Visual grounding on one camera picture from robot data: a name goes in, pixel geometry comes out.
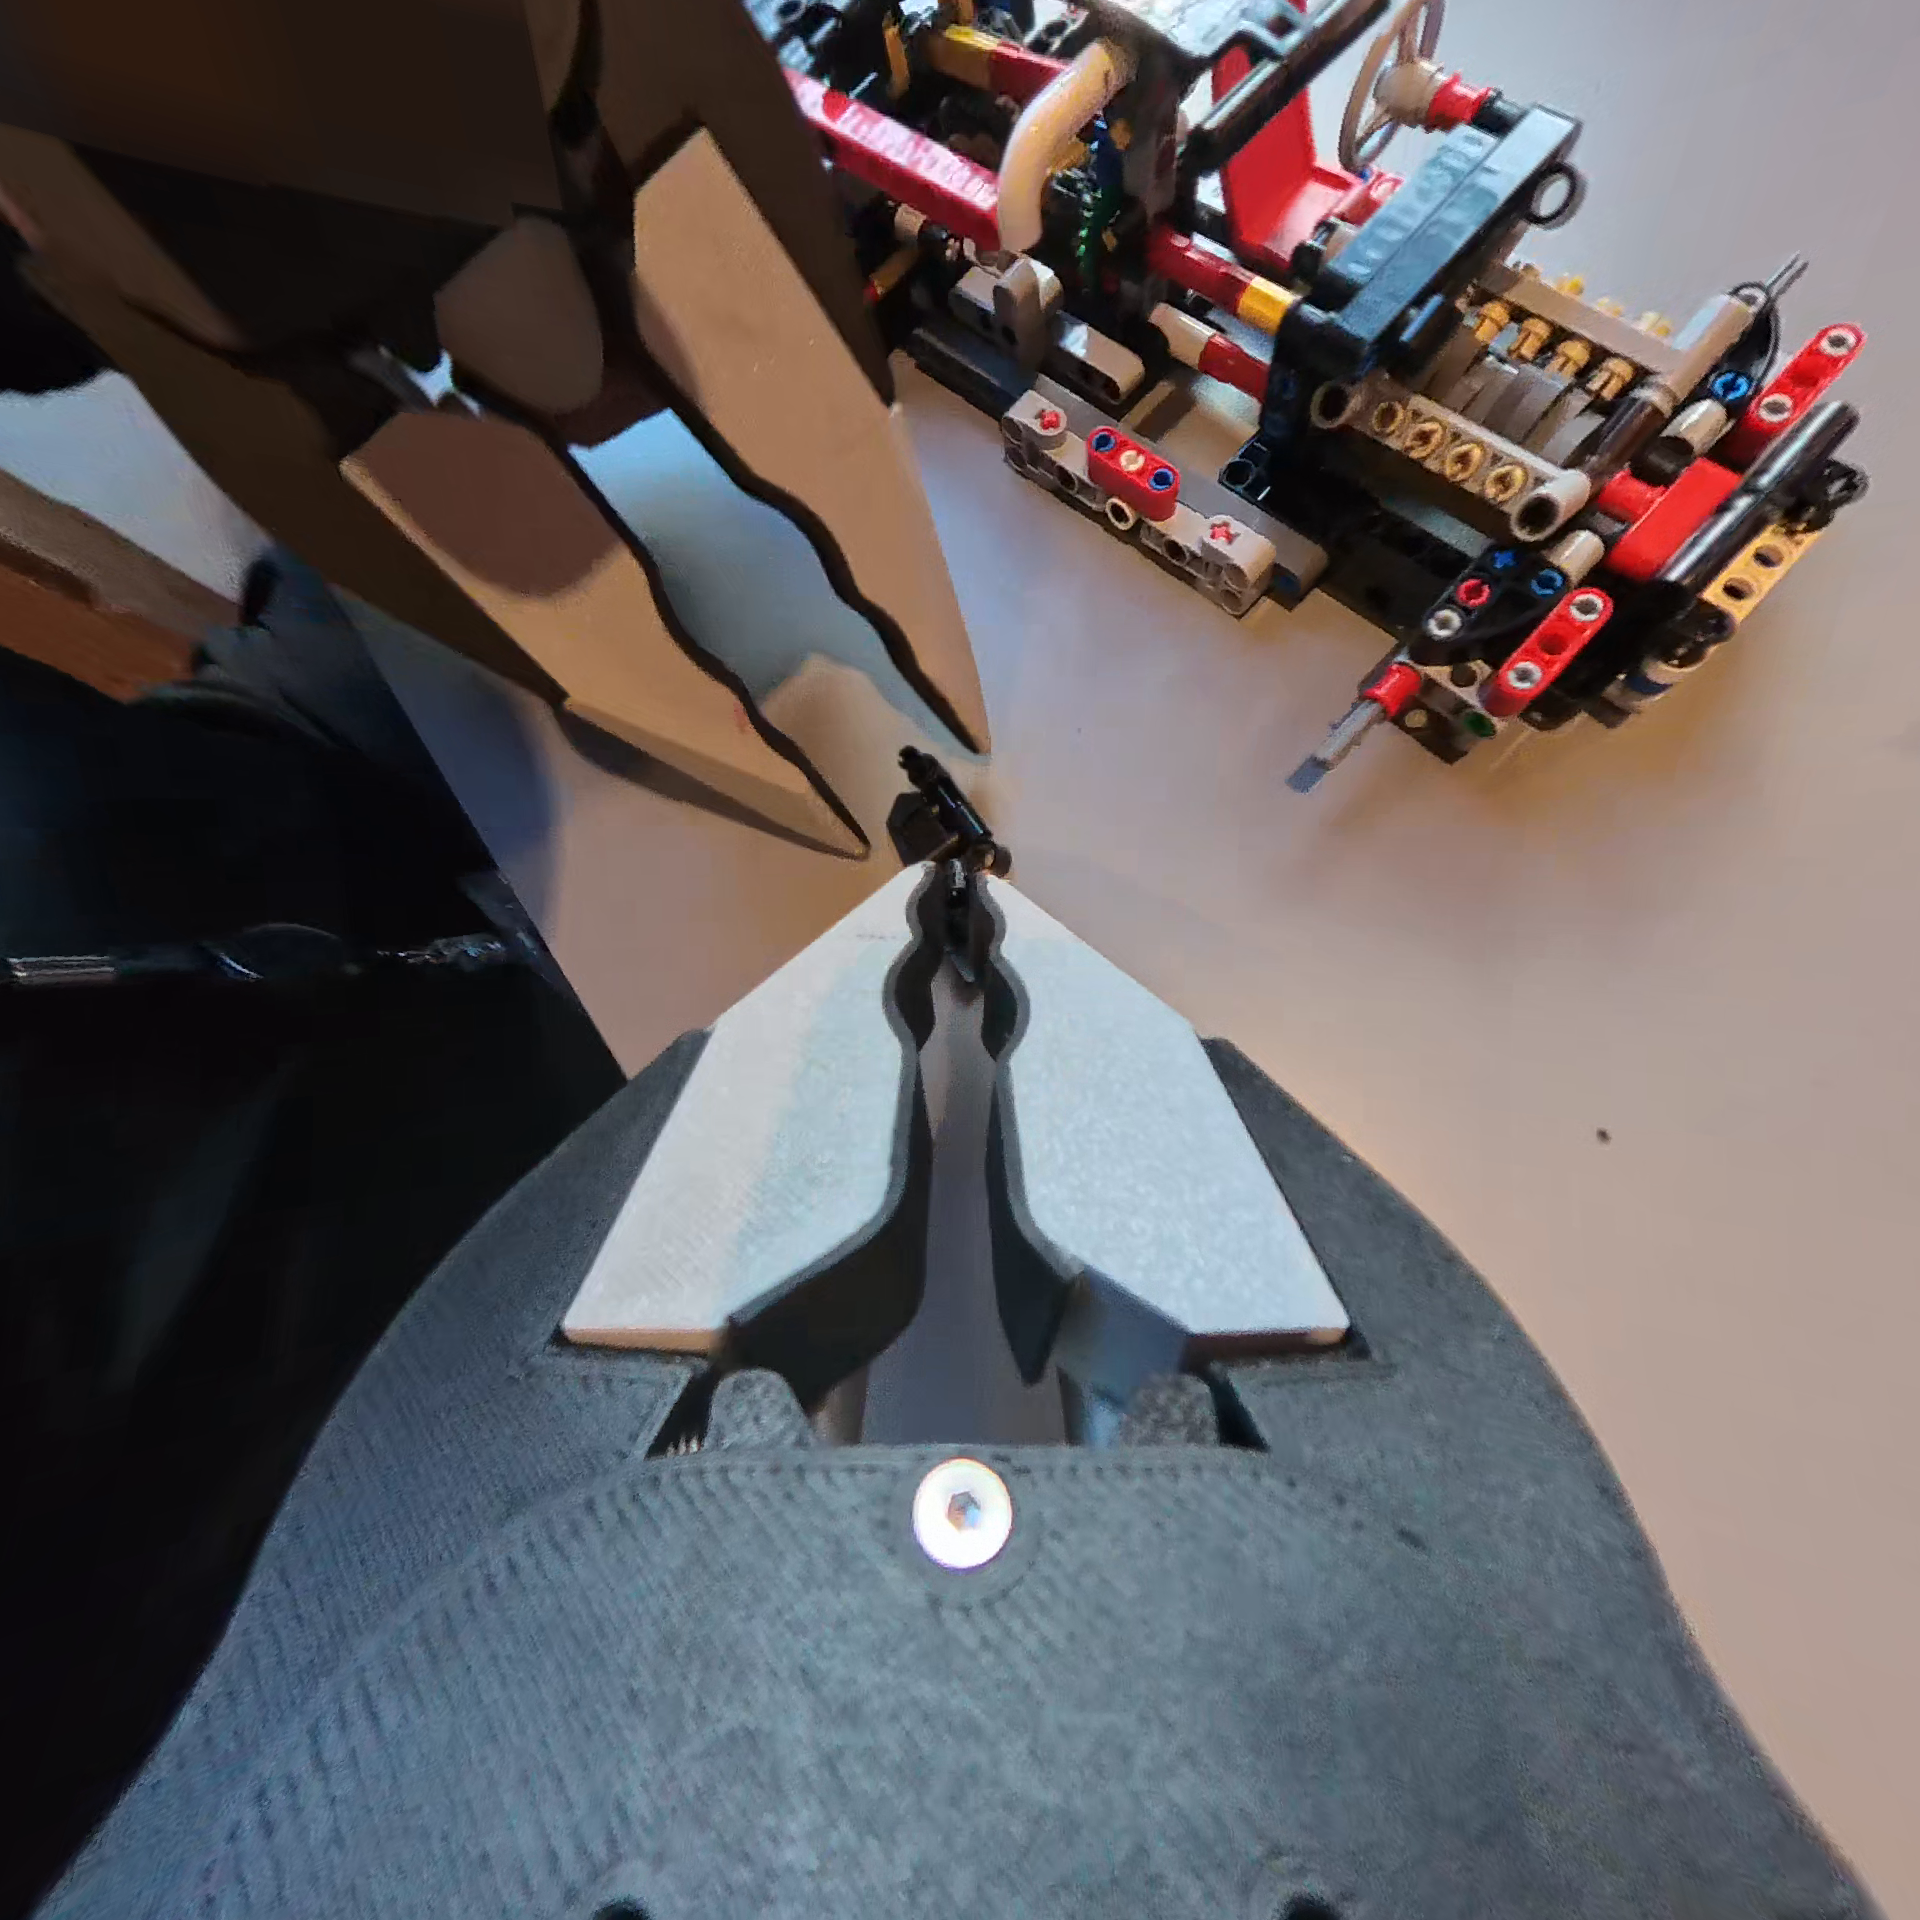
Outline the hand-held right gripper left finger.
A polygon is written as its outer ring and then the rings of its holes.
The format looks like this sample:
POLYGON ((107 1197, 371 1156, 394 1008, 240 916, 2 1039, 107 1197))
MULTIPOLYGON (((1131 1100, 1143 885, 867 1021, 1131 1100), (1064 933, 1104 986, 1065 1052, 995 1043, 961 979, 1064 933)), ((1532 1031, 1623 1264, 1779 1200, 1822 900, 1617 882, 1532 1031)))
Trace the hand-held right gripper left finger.
POLYGON ((860 1440, 926 1292, 937 878, 889 878, 703 1032, 567 1346, 760 1370, 828 1445, 860 1440))

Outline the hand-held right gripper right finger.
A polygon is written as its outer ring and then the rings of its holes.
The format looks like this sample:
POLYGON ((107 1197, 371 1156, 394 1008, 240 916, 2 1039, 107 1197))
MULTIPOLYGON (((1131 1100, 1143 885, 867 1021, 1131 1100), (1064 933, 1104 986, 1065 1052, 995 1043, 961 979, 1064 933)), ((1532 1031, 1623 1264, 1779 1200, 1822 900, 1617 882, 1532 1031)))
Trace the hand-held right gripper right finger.
POLYGON ((1196 1026, 1009 880, 975 887, 1000 1326, 1072 1446, 1156 1380, 1353 1318, 1196 1026))

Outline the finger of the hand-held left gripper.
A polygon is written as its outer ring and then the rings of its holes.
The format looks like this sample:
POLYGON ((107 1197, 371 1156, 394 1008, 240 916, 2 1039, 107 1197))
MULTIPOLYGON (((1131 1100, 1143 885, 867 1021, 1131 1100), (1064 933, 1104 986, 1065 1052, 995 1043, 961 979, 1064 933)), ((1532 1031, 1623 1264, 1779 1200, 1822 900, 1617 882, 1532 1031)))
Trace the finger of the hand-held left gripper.
POLYGON ((975 754, 992 725, 954 576, 896 399, 706 127, 638 186, 631 296, 681 415, 728 474, 806 535, 836 597, 975 754))
POLYGON ((399 414, 343 480, 551 682, 675 778, 840 858, 871 840, 689 632, 658 570, 561 451, 497 415, 399 414))

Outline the black toy brick pin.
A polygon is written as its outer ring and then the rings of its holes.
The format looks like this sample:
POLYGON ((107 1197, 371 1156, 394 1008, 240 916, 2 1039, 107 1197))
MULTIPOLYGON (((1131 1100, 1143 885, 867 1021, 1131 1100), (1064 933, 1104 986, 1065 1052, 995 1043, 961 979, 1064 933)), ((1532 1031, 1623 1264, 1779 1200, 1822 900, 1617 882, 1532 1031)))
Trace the black toy brick pin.
POLYGON ((1000 839, 978 834, 954 840, 930 864, 947 967, 963 990, 978 992, 992 947, 983 880, 1006 878, 1014 858, 1000 839))

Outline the black toy brick connector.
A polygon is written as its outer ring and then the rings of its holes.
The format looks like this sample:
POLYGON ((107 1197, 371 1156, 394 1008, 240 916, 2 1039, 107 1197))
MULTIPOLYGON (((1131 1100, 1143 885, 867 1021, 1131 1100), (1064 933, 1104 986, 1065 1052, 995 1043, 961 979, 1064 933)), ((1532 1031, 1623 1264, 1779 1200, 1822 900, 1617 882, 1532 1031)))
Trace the black toy brick connector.
POLYGON ((888 811, 888 832, 903 864, 961 862, 976 872, 1000 852, 971 798, 930 751, 902 748, 905 790, 888 811))

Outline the grey desk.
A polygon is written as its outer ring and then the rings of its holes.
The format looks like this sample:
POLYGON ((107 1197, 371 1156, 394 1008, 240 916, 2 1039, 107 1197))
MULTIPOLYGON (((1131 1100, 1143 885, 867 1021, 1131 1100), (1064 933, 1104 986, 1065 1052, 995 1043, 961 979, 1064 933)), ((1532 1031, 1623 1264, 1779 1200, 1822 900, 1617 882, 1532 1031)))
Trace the grey desk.
POLYGON ((1602 293, 1815 254, 1863 507, 1695 691, 1358 751, 920 381, 992 815, 1218 1078, 1370 1356, 1265 1445, 577 1469, 281 1716, 162 1916, 1915 1916, 1915 4, 1468 4, 1590 123, 1602 293))

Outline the person's dark trousers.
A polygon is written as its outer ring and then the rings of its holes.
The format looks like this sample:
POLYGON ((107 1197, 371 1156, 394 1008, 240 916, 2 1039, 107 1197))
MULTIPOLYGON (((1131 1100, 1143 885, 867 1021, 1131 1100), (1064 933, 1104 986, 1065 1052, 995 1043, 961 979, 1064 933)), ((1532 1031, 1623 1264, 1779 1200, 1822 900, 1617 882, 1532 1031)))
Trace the person's dark trousers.
POLYGON ((353 1366, 617 1067, 363 632, 271 551, 187 682, 6 655, 6 1884, 220 1638, 353 1366))

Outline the toy building brick car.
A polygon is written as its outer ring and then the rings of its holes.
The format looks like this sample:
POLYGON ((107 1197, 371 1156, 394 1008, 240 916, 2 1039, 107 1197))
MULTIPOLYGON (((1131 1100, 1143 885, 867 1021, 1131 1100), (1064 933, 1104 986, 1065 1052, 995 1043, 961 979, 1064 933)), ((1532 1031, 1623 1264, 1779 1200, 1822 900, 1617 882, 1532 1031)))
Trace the toy building brick car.
POLYGON ((1436 55, 1444 4, 747 4, 882 336, 1009 466, 1218 607, 1388 650, 1290 778, 1655 706, 1865 493, 1784 348, 1807 269, 1671 330, 1520 259, 1579 123, 1436 55))

